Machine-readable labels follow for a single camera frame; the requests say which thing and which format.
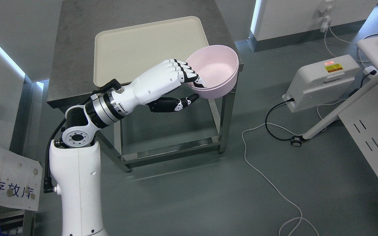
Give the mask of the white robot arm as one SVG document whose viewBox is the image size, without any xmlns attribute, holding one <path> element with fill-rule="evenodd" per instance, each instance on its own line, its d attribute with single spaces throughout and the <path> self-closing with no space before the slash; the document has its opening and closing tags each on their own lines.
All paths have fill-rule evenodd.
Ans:
<svg viewBox="0 0 378 236">
<path fill-rule="evenodd" d="M 111 93 L 123 91 L 116 79 L 94 90 L 83 103 L 71 106 L 48 143 L 44 192 L 62 200 L 63 236 L 106 236 L 101 210 L 100 145 L 95 133 L 122 119 Z"/>
</svg>

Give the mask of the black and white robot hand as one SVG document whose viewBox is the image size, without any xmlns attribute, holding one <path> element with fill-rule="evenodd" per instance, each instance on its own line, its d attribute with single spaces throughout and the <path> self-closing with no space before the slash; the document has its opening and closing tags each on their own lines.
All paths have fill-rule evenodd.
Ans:
<svg viewBox="0 0 378 236">
<path fill-rule="evenodd" d="M 138 105 L 148 105 L 151 112 L 176 112 L 190 106 L 198 98 L 192 94 L 184 98 L 162 97 L 183 83 L 193 82 L 195 87 L 205 88 L 205 82 L 187 62 L 166 59 L 124 86 L 122 93 L 115 93 L 115 100 L 131 113 Z"/>
</svg>

